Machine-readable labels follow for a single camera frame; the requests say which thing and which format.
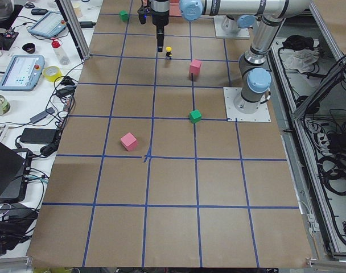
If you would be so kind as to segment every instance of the tablet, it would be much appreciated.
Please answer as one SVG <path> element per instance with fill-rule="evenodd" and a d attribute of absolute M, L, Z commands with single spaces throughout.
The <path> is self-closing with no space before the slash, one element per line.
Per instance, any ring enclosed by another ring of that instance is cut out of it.
<path fill-rule="evenodd" d="M 3 91 L 31 91 L 44 67 L 42 55 L 15 55 L 0 82 Z"/>
<path fill-rule="evenodd" d="M 60 34 L 66 27 L 66 23 L 60 13 L 49 11 L 40 18 L 27 31 L 33 35 L 52 38 Z"/>

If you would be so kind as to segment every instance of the green cube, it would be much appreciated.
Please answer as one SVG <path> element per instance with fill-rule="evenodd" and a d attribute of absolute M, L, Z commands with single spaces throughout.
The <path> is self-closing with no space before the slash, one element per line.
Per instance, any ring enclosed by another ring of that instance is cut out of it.
<path fill-rule="evenodd" d="M 190 112 L 190 120 L 192 123 L 199 122 L 201 118 L 202 118 L 202 115 L 197 109 Z"/>
<path fill-rule="evenodd" d="M 118 15 L 120 16 L 120 19 L 123 22 L 126 22 L 127 20 L 129 20 L 129 15 L 125 10 L 120 11 Z"/>

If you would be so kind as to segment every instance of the spray bottle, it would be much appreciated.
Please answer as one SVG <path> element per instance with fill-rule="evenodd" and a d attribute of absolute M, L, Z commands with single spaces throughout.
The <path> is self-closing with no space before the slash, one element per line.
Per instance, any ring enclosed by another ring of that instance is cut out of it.
<path fill-rule="evenodd" d="M 52 48 L 54 49 L 54 53 L 57 56 L 60 64 L 66 65 L 69 64 L 70 60 L 65 53 L 64 49 L 61 47 L 59 41 L 56 38 L 52 38 Z"/>

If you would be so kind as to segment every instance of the small black and yellow figurine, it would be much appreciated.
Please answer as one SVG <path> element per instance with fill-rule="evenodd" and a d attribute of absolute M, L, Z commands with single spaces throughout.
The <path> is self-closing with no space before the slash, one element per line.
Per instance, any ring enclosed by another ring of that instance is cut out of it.
<path fill-rule="evenodd" d="M 171 60 L 172 59 L 172 48 L 171 47 L 166 47 L 166 59 Z"/>

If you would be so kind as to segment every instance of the red cap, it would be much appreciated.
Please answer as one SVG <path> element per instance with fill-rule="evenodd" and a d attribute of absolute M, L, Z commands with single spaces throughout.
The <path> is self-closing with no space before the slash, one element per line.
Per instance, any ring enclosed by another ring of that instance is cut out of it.
<path fill-rule="evenodd" d="M 52 47 L 53 48 L 59 48 L 60 47 L 60 43 L 55 38 L 52 38 Z"/>

